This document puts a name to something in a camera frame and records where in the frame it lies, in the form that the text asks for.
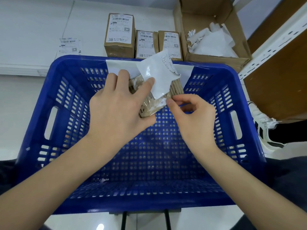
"fingernail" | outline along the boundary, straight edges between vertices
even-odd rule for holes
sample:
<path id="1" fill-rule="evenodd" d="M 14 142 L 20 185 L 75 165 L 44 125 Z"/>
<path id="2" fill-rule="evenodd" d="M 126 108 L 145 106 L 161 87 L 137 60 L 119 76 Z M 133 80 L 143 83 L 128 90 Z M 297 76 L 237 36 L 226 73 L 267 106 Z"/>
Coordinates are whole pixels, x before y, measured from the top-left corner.
<path id="1" fill-rule="evenodd" d="M 149 84 L 154 85 L 155 79 L 154 79 L 154 77 L 150 77 L 150 78 L 148 78 L 147 81 L 149 82 Z"/>
<path id="2" fill-rule="evenodd" d="M 166 100 L 166 104 L 167 104 L 167 105 L 169 105 L 169 104 L 171 104 L 171 103 L 172 103 L 172 100 L 171 100 L 171 99 L 167 99 L 167 100 Z"/>

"cardboard box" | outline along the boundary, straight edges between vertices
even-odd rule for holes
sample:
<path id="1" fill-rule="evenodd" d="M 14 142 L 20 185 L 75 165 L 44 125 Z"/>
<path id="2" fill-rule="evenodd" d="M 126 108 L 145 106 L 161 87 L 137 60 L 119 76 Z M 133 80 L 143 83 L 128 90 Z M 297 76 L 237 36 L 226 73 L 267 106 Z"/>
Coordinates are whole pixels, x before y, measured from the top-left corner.
<path id="1" fill-rule="evenodd" d="M 104 48 L 109 57 L 134 58 L 134 16 L 109 13 Z"/>
<path id="2" fill-rule="evenodd" d="M 180 33 L 184 61 L 222 63 L 239 72 L 252 58 L 238 16 L 231 0 L 178 0 L 173 11 L 175 29 Z M 189 53 L 187 37 L 209 27 L 211 22 L 225 23 L 236 45 L 232 48 L 239 58 L 198 55 Z"/>
<path id="3" fill-rule="evenodd" d="M 129 80 L 129 91 L 134 94 L 138 88 L 143 84 L 144 79 L 142 75 L 138 75 L 137 77 Z M 166 106 L 166 100 L 168 98 L 171 98 L 174 95 L 177 94 L 183 94 L 183 88 L 180 83 L 180 78 L 172 81 L 171 86 L 169 88 L 169 92 L 163 95 L 162 97 L 158 98 L 157 100 L 153 98 L 152 94 L 149 93 L 149 95 L 145 98 L 140 111 L 139 115 L 141 118 L 146 118 L 148 116 L 153 115 L 158 110 L 162 109 Z"/>
<path id="4" fill-rule="evenodd" d="M 159 31 L 159 51 L 167 48 L 172 60 L 183 61 L 180 34 L 176 31 Z"/>
<path id="5" fill-rule="evenodd" d="M 135 57 L 138 59 L 145 59 L 158 52 L 158 32 L 137 30 L 135 41 Z"/>

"forearm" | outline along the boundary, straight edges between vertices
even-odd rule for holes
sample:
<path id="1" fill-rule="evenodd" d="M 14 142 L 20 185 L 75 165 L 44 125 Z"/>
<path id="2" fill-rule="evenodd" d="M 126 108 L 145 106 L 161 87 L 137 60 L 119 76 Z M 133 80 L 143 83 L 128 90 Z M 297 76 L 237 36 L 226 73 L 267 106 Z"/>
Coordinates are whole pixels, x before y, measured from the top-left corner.
<path id="1" fill-rule="evenodd" d="M 0 196 L 1 229 L 38 229 L 90 175 L 108 162 L 86 137 Z"/>
<path id="2" fill-rule="evenodd" d="M 307 214 L 260 182 L 217 147 L 197 160 L 257 229 L 305 229 Z"/>

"brown packaging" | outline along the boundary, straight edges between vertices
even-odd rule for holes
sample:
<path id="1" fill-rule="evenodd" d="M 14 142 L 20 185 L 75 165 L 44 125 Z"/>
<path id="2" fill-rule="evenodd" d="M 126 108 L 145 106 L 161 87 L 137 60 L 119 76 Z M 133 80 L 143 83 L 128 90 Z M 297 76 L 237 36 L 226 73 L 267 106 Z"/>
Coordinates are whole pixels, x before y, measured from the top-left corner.
<path id="1" fill-rule="evenodd" d="M 109 13 L 109 18 L 108 18 L 108 23 L 107 23 L 107 29 L 106 29 L 106 36 L 104 40 L 104 48 L 106 50 L 106 54 L 108 57 L 124 57 L 124 58 L 134 58 L 134 48 L 135 48 L 135 26 L 134 26 L 134 16 L 130 14 L 125 14 L 132 16 L 132 29 L 131 27 L 124 27 L 124 26 L 118 26 L 118 28 L 121 31 L 116 32 L 116 37 L 121 38 L 122 33 L 126 34 L 128 31 L 130 32 L 129 37 L 131 37 L 131 42 L 129 43 L 123 43 L 123 42 L 111 42 L 113 40 L 113 37 L 111 38 L 110 35 L 108 37 L 108 31 L 111 32 L 110 30 L 110 16 L 111 15 L 117 15 L 116 13 Z"/>
<path id="2" fill-rule="evenodd" d="M 182 49 L 180 44 L 180 34 L 176 31 L 159 31 L 158 35 L 159 35 L 159 51 L 163 51 L 163 48 L 165 46 L 168 48 L 169 55 L 171 56 L 172 60 L 183 61 Z M 168 45 L 165 45 L 165 43 L 167 43 L 167 37 L 173 41 L 169 42 Z"/>
<path id="3" fill-rule="evenodd" d="M 148 44 L 151 43 L 151 44 L 153 44 L 153 47 L 154 47 L 153 48 L 154 49 L 154 53 L 153 53 L 153 50 L 152 50 L 152 54 L 149 53 L 149 54 L 145 55 L 147 52 L 151 52 L 150 48 L 149 48 L 149 50 L 146 50 L 146 49 L 142 50 L 142 51 L 139 50 L 139 54 L 143 54 L 144 55 L 143 57 L 139 56 L 139 54 L 138 54 L 138 45 L 144 39 L 144 37 L 140 36 L 141 32 L 149 33 L 148 36 L 151 36 L 150 33 L 152 33 L 152 41 L 153 41 L 153 43 L 151 41 L 149 41 Z M 135 57 L 137 59 L 145 59 L 145 58 L 148 58 L 148 57 L 152 56 L 153 54 L 156 54 L 156 53 L 159 52 L 158 32 L 156 32 L 156 31 L 140 31 L 140 30 L 136 30 L 136 36 L 135 37 L 136 37 L 136 41 L 135 41 Z"/>
<path id="4" fill-rule="evenodd" d="M 213 62 L 231 66 L 239 72 L 251 59 L 251 52 L 231 0 L 178 0 L 173 11 L 175 29 L 180 33 L 184 61 Z M 232 48 L 239 58 L 189 53 L 187 37 L 209 27 L 211 22 L 224 23 L 236 45 Z"/>
<path id="5" fill-rule="evenodd" d="M 129 81 L 129 91 L 133 94 L 135 93 L 138 88 L 143 84 L 144 79 L 142 75 L 138 75 L 137 77 L 131 79 Z M 183 94 L 183 88 L 180 83 L 180 78 L 172 81 L 171 86 L 169 88 L 169 92 L 162 97 L 158 98 L 155 100 L 150 93 L 144 100 L 143 105 L 141 106 L 139 115 L 141 118 L 145 118 L 148 116 L 153 115 L 156 113 L 158 110 L 162 109 L 163 107 L 166 106 L 166 99 L 171 98 L 174 95 L 177 94 Z"/>

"left hand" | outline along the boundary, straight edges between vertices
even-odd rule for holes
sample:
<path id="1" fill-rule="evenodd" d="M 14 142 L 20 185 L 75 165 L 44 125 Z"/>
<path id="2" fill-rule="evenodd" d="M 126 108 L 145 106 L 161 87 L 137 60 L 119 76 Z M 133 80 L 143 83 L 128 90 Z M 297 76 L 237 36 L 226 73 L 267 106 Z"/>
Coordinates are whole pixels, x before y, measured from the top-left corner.
<path id="1" fill-rule="evenodd" d="M 137 90 L 129 92 L 130 75 L 120 70 L 118 76 L 109 73 L 104 89 L 98 91 L 90 100 L 90 129 L 86 138 L 101 149 L 108 160 L 131 139 L 156 122 L 152 115 L 141 119 L 139 111 L 146 96 L 151 91 L 154 78 L 149 78 Z"/>

